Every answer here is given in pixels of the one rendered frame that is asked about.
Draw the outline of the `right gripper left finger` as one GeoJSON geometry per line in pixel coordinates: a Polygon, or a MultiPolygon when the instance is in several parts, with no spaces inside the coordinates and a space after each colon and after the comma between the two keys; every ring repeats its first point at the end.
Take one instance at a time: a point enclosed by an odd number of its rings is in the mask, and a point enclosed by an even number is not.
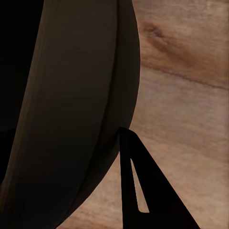
{"type": "Polygon", "coordinates": [[[17,128],[0,132],[0,184],[5,178],[17,128]]]}

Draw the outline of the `cauldron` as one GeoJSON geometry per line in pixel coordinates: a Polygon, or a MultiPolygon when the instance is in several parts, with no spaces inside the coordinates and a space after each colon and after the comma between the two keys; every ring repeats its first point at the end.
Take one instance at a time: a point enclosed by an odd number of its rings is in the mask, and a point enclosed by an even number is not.
{"type": "Polygon", "coordinates": [[[140,82],[132,0],[0,0],[0,229],[56,229],[120,152],[140,82]]]}

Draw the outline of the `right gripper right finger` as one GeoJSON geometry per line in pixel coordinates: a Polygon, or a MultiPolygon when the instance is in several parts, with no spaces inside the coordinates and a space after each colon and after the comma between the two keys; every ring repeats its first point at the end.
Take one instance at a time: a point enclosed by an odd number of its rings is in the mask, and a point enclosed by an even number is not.
{"type": "Polygon", "coordinates": [[[120,128],[123,229],[200,229],[138,135],[120,128]],[[133,161],[149,213],[138,210],[133,161]]]}

